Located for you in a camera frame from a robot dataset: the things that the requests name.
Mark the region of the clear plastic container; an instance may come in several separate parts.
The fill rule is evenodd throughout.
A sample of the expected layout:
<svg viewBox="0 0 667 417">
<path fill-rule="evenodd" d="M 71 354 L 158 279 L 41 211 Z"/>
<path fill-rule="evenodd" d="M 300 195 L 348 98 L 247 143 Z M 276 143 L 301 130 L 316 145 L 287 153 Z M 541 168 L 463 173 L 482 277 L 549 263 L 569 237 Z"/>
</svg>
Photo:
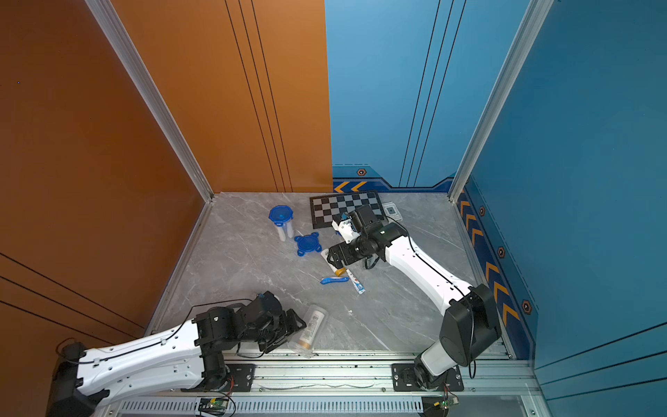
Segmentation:
<svg viewBox="0 0 667 417">
<path fill-rule="evenodd" d="M 294 238 L 294 211 L 287 205 L 274 206 L 269 212 L 269 220 L 274 224 L 282 242 Z"/>
<path fill-rule="evenodd" d="M 305 328 L 288 339 L 288 348 L 299 356 L 314 357 L 315 343 L 327 319 L 328 311 L 316 305 L 310 306 L 305 317 Z"/>
</svg>

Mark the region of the clear plastic container back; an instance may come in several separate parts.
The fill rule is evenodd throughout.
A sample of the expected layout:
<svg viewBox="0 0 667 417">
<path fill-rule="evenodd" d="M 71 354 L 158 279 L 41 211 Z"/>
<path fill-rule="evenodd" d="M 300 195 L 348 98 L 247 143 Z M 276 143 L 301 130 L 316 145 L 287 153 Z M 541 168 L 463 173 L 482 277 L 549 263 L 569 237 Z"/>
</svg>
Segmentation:
<svg viewBox="0 0 667 417">
<path fill-rule="evenodd" d="M 294 211 L 287 205 L 274 206 L 269 212 L 269 220 L 274 224 L 282 242 L 294 238 Z"/>
</svg>

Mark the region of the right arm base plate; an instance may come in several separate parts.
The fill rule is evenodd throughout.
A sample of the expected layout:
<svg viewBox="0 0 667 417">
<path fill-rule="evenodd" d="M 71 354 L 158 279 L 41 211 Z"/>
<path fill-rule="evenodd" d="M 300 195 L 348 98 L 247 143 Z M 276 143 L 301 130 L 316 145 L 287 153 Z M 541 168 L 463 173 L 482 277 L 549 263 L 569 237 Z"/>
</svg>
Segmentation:
<svg viewBox="0 0 667 417">
<path fill-rule="evenodd" d="M 430 378 L 425 370 L 418 370 L 414 363 L 394 363 L 391 365 L 391 373 L 395 392 L 434 392 L 446 387 L 448 392 L 457 394 L 465 390 L 458 366 L 448 369 L 441 376 Z"/>
</svg>

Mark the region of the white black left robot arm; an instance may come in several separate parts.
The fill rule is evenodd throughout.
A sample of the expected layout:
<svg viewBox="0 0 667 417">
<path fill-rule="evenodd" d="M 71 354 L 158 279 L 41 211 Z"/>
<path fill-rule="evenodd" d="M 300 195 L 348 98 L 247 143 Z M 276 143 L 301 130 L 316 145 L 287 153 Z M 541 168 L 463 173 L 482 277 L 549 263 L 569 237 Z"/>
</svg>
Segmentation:
<svg viewBox="0 0 667 417">
<path fill-rule="evenodd" d="M 269 291 L 200 308 L 181 324 L 132 342 L 98 349 L 72 342 L 57 349 L 47 415 L 92 416 L 101 406 L 171 389 L 227 394 L 234 376 L 225 352 L 246 342 L 268 354 L 307 328 Z"/>
</svg>

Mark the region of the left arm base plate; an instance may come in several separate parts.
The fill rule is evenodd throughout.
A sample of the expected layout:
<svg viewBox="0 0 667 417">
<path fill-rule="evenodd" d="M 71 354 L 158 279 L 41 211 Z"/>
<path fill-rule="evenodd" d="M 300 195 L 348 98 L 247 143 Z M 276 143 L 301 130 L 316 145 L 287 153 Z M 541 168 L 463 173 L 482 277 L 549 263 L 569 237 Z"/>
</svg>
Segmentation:
<svg viewBox="0 0 667 417">
<path fill-rule="evenodd" d="M 237 363 L 226 366 L 224 377 L 215 376 L 212 380 L 204 380 L 192 389 L 182 389 L 183 392 L 208 393 L 222 392 L 226 394 L 249 393 L 255 378 L 256 365 L 254 363 Z"/>
</svg>

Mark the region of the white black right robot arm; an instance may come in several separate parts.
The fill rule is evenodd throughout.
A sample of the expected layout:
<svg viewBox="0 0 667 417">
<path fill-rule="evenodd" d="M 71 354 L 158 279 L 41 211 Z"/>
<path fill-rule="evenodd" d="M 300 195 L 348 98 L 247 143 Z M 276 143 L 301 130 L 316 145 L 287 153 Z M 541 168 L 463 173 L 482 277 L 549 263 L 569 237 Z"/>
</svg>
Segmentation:
<svg viewBox="0 0 667 417">
<path fill-rule="evenodd" d="M 434 390 L 457 367 L 476 371 L 476 360 L 502 336 L 494 296 L 484 284 L 472 286 L 439 265 L 415 242 L 407 228 L 386 221 L 363 205 L 332 221 L 343 238 L 328 249 L 327 262 L 336 269 L 363 261 L 383 261 L 401 271 L 425 293 L 442 315 L 439 336 L 414 361 L 421 389 Z"/>
</svg>

